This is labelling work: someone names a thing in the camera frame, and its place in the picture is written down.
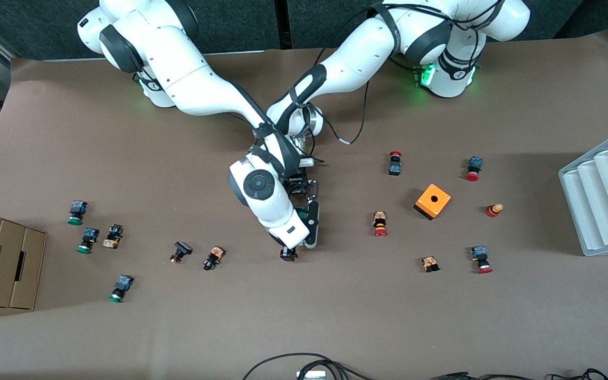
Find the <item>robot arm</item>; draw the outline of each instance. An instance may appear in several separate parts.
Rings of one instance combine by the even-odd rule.
[[[246,118],[264,144],[251,147],[230,167],[230,187],[277,241],[294,248],[309,229],[282,180],[296,173],[299,154],[241,87],[213,72],[191,41],[197,31],[193,12],[179,1],[101,0],[101,7],[79,22],[78,31],[114,67],[137,72],[154,104],[177,106],[189,115],[235,112]]]
[[[240,113],[264,141],[230,166],[229,185],[250,207],[267,231],[282,245],[294,248],[309,235],[295,212],[282,178],[299,167],[299,154],[275,130],[260,107],[236,84],[213,72],[183,31],[164,26],[149,33],[142,44],[147,62],[175,105],[189,115]]]
[[[388,9],[387,12],[390,14],[386,17],[390,19],[388,23],[382,13],[365,20],[335,53],[304,73],[289,92],[269,108],[267,115],[281,132],[304,135],[302,125],[310,120],[305,116],[315,112],[311,108],[307,111],[304,105],[322,94],[359,89],[392,53],[403,53],[413,62],[423,64],[432,62],[444,51],[451,29],[449,22],[405,8]],[[318,119],[317,123],[309,123],[314,135],[322,128],[322,119]]]
[[[530,14],[522,0],[440,0],[437,9],[425,0],[384,0],[382,4],[383,12],[360,24],[335,53],[306,72],[269,108],[267,115],[281,132],[317,135],[322,120],[307,116],[316,112],[307,105],[309,101],[321,94],[359,89],[396,52],[414,65],[440,62],[424,75],[430,77],[424,82],[439,96],[458,96],[472,75],[471,62],[480,55],[486,35],[500,41],[514,38],[526,27]],[[410,9],[426,4],[439,15]],[[458,20],[466,22],[452,28]]]

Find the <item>brown table surface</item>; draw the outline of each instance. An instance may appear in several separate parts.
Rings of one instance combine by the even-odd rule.
[[[316,51],[209,58],[267,107]],[[374,378],[454,371],[608,373],[608,257],[581,254],[557,171],[608,138],[608,32],[488,45],[456,99],[416,89],[385,65],[372,80],[357,144],[329,130],[311,171],[320,181],[319,246],[294,264],[226,183],[252,144],[222,115],[152,106],[107,62],[14,62],[0,118],[0,216],[49,232],[37,310],[0,318],[0,378],[241,378],[256,362],[318,352]],[[316,99],[346,139],[362,90]],[[403,174],[386,173],[403,152]],[[481,180],[463,179],[473,155]],[[412,204],[436,183],[452,195],[427,221]],[[74,250],[84,226],[125,226],[116,251]],[[502,202],[497,219],[483,207]],[[388,236],[372,235],[374,210]],[[195,250],[182,265],[175,241]],[[216,270],[203,260],[227,255]],[[492,274],[470,247],[486,245]],[[435,255],[442,270],[425,273]],[[107,297],[135,277],[122,305]],[[253,378],[294,378],[312,361],[280,360]]]

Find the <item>gray wall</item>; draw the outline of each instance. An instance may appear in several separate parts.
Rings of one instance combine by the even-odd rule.
[[[287,0],[293,48],[319,48],[344,21],[377,0]],[[277,49],[274,0],[188,0],[204,53]],[[608,0],[525,0],[531,20],[518,40],[578,36],[608,28]],[[0,0],[0,37],[24,58],[89,58],[75,23],[98,0]],[[330,46],[338,46],[364,16],[348,25]]]
[[[529,25],[518,40],[551,39],[562,28],[581,0],[524,0],[531,9]],[[349,0],[347,2],[321,2],[321,0],[288,0],[292,46],[294,48],[319,48],[355,12],[376,3],[374,0]],[[348,32],[362,22],[360,15],[341,32],[331,46],[339,46]]]
[[[273,0],[190,0],[203,53],[277,49]],[[0,37],[34,60],[98,57],[77,36],[77,21],[98,0],[0,0]]]

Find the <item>green led light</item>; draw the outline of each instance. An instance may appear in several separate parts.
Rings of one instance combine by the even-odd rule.
[[[468,83],[466,83],[466,86],[473,83],[473,74],[475,74],[475,69],[476,69],[476,67],[473,66],[473,68],[471,69],[471,75],[470,75],[470,77],[468,77]]]
[[[422,85],[430,86],[430,82],[431,82],[431,80],[433,80],[434,74],[435,74],[435,64],[429,63],[426,66],[424,73],[422,74]]]

